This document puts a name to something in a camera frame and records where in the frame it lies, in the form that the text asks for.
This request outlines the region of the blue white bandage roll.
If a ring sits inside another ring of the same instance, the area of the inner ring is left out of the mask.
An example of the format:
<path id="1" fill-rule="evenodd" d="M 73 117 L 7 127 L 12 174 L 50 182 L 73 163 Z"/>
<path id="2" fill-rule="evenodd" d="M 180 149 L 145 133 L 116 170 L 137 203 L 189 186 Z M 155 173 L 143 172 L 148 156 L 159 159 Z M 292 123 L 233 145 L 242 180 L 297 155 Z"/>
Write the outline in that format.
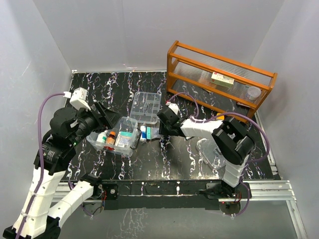
<path id="1" fill-rule="evenodd" d="M 147 140 L 147 127 L 145 125 L 141 125 L 140 131 L 141 131 L 140 141 L 145 142 Z"/>

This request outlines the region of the clear medicine kit box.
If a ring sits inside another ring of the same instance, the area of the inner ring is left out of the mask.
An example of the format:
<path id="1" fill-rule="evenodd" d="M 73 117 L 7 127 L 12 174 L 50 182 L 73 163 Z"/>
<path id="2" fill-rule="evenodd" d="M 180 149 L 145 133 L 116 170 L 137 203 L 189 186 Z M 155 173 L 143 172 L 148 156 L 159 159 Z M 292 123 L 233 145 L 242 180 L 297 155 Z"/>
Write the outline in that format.
<path id="1" fill-rule="evenodd" d="M 137 120 L 122 117 L 114 128 L 93 132 L 86 139 L 96 150 L 131 157 L 139 145 L 141 134 Z"/>

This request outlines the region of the black front mounting rail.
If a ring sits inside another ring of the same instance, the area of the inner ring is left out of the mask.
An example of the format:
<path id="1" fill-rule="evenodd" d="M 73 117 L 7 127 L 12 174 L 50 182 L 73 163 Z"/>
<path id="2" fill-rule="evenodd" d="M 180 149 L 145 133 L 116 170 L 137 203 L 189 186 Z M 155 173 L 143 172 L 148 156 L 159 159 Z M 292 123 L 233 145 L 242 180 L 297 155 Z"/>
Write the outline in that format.
<path id="1" fill-rule="evenodd" d="M 86 202 L 104 210 L 131 208 L 219 210 L 222 203 L 251 199 L 248 183 L 231 188 L 221 180 L 103 180 Z"/>

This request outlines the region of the white medicine bottle green label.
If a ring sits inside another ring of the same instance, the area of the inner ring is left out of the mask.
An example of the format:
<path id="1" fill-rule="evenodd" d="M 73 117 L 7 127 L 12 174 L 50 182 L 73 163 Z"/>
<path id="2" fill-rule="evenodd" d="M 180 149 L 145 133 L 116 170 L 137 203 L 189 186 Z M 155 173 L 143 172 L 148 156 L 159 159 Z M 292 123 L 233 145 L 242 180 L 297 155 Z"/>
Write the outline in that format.
<path id="1" fill-rule="evenodd" d="M 100 147 L 104 147 L 106 144 L 106 139 L 107 139 L 107 134 L 106 132 L 101 132 L 98 134 L 97 139 L 96 139 L 96 143 L 100 146 Z"/>

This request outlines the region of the teal topped cotton swab bag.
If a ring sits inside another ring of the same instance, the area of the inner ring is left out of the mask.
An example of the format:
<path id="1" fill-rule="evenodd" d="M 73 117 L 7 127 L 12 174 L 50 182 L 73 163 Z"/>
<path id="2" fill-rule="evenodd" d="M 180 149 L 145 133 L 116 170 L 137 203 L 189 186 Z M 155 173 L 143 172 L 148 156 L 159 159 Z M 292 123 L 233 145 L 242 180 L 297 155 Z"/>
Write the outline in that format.
<path id="1" fill-rule="evenodd" d="M 117 147 L 128 147 L 132 138 L 131 132 L 120 131 L 118 137 L 115 141 L 115 146 Z"/>

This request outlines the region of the brown syrup bottle orange cap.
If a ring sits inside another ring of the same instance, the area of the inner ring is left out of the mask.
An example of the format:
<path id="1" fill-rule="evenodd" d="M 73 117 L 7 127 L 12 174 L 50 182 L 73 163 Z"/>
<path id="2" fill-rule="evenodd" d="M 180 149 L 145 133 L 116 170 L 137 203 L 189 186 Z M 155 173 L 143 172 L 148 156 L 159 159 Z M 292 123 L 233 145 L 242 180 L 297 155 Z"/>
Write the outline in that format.
<path id="1" fill-rule="evenodd" d="M 116 140 L 116 133 L 111 131 L 106 139 L 106 144 L 114 145 Z"/>

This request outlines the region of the teal topped packet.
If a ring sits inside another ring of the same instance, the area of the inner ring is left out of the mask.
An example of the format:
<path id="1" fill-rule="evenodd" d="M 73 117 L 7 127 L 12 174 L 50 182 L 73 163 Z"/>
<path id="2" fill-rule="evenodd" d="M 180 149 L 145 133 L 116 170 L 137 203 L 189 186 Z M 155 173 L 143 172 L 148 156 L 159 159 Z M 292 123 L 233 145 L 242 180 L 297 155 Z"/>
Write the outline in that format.
<path id="1" fill-rule="evenodd" d="M 153 140 L 160 138 L 160 129 L 157 127 L 147 126 L 147 140 Z"/>

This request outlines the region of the clear kit box lid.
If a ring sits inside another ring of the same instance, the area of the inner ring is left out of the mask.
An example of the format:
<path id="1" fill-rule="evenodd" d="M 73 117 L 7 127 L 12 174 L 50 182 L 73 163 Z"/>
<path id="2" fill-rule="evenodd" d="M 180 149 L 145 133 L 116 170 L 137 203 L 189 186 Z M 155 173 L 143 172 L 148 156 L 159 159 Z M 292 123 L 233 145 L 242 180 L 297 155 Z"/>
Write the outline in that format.
<path id="1" fill-rule="evenodd" d="M 196 149 L 204 163 L 212 170 L 219 170 L 226 165 L 226 159 L 213 139 L 200 139 Z"/>

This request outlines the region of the orange wooden shelf rack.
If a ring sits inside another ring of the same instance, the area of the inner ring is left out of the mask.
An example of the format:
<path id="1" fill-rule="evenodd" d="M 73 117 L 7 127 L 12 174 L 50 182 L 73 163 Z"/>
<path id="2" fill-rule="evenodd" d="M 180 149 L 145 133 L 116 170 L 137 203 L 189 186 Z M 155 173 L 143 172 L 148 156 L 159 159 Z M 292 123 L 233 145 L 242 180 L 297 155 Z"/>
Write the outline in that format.
<path id="1" fill-rule="evenodd" d="M 247 107 L 252 118 L 275 86 L 278 74 L 175 41 L 167 52 L 166 90 L 218 113 L 227 111 L 209 100 Z"/>

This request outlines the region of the clear plastic cup on shelf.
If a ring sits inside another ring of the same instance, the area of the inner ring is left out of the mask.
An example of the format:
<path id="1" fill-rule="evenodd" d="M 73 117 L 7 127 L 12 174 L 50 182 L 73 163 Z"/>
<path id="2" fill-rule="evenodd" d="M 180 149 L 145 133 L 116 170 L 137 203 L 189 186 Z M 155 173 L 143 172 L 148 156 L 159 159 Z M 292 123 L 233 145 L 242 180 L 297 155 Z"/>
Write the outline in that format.
<path id="1" fill-rule="evenodd" d="M 247 90 L 247 99 L 250 101 L 255 101 L 259 98 L 262 91 L 260 88 L 255 86 L 250 86 Z"/>

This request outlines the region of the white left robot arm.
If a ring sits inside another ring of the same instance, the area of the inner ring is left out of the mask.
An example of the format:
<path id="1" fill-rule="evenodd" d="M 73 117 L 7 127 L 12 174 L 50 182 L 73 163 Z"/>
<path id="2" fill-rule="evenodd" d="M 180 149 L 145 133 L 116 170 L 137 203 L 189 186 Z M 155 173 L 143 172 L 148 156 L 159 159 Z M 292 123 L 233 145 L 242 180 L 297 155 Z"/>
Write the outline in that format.
<path id="1" fill-rule="evenodd" d="M 50 131 L 40 140 L 32 183 L 17 221 L 3 232 L 5 239 L 56 239 L 72 213 L 88 198 L 103 193 L 100 178 L 85 174 L 55 206 L 52 200 L 75 147 L 93 132 L 112 129 L 121 114 L 95 102 L 94 111 L 64 107 L 50 121 Z"/>

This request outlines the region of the cream medicine box on shelf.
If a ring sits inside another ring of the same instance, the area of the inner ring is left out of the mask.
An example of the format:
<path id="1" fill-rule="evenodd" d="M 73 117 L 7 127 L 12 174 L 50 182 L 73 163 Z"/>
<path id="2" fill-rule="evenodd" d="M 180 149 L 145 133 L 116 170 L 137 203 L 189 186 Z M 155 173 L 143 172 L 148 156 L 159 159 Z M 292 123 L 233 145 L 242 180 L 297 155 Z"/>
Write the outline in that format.
<path id="1" fill-rule="evenodd" d="M 214 83 L 216 85 L 227 87 L 227 88 L 232 87 L 234 84 L 233 78 L 230 78 L 228 76 L 225 76 L 225 75 L 217 73 L 217 72 L 212 73 L 211 81 L 212 81 L 212 83 Z"/>

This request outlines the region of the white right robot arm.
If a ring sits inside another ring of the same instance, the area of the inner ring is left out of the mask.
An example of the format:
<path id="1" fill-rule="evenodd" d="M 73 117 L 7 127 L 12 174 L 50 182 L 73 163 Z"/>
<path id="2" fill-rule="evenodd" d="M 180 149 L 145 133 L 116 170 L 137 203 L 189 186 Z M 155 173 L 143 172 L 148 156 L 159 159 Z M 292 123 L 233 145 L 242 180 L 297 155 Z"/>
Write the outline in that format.
<path id="1" fill-rule="evenodd" d="M 164 106 L 157 113 L 159 131 L 165 136 L 201 137 L 213 139 L 226 161 L 221 183 L 208 192 L 222 197 L 235 197 L 240 192 L 244 167 L 255 146 L 253 138 L 234 117 L 225 120 L 200 121 L 180 118 L 174 110 Z"/>

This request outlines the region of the clear compartment organizer tray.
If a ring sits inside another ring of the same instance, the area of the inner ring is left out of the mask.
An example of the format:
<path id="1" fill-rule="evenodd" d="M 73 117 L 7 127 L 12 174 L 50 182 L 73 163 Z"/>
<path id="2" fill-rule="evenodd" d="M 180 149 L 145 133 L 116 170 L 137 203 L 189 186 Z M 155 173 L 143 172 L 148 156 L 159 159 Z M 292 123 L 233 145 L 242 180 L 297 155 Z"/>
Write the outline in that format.
<path id="1" fill-rule="evenodd" d="M 158 122 L 161 94 L 135 92 L 129 117 L 141 124 L 155 125 Z"/>

